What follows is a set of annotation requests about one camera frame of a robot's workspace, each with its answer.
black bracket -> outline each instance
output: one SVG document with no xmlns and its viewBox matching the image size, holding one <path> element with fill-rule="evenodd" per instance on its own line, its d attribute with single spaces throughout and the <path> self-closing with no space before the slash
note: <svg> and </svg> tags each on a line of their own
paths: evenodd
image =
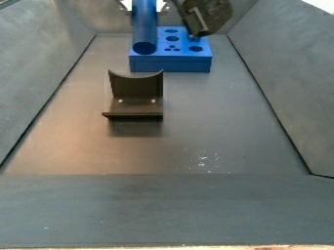
<svg viewBox="0 0 334 250">
<path fill-rule="evenodd" d="M 163 117 L 163 70 L 147 77 L 127 77 L 108 70 L 112 89 L 110 111 L 118 117 Z"/>
</svg>

blue cylinder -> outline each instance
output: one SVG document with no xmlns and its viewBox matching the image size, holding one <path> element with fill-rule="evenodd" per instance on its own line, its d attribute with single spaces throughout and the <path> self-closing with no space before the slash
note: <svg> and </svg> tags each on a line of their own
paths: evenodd
<svg viewBox="0 0 334 250">
<path fill-rule="evenodd" d="M 134 51 L 150 55 L 156 51 L 156 0 L 134 0 Z"/>
</svg>

black surface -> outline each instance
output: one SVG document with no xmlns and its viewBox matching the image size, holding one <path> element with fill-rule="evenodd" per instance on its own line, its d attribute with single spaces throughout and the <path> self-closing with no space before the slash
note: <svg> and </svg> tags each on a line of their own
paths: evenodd
<svg viewBox="0 0 334 250">
<path fill-rule="evenodd" d="M 311 176 L 0 177 L 0 247 L 334 244 Z"/>
<path fill-rule="evenodd" d="M 130 73 L 131 35 L 98 36 L 3 173 L 307 174 L 227 37 L 210 45 L 210 73 L 164 73 L 163 121 L 108 122 L 107 70 L 147 73 Z"/>
</svg>

blue foam block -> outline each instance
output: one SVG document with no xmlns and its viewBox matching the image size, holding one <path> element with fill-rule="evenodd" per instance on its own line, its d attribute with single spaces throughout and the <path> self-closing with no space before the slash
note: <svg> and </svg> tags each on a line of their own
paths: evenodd
<svg viewBox="0 0 334 250">
<path fill-rule="evenodd" d="M 158 27 L 156 52 L 140 55 L 130 51 L 131 72 L 210 72 L 213 53 L 206 37 L 197 41 L 181 26 Z"/>
</svg>

black plastic part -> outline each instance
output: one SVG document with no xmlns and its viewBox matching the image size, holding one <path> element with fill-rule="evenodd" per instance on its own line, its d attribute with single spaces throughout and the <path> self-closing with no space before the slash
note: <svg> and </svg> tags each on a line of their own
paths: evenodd
<svg viewBox="0 0 334 250">
<path fill-rule="evenodd" d="M 147 77 L 127 77 L 111 70 L 112 101 L 107 118 L 163 117 L 163 71 Z"/>
<path fill-rule="evenodd" d="M 178 0 L 172 2 L 193 36 L 214 34 L 233 16 L 230 0 L 186 0 L 183 5 Z"/>
</svg>

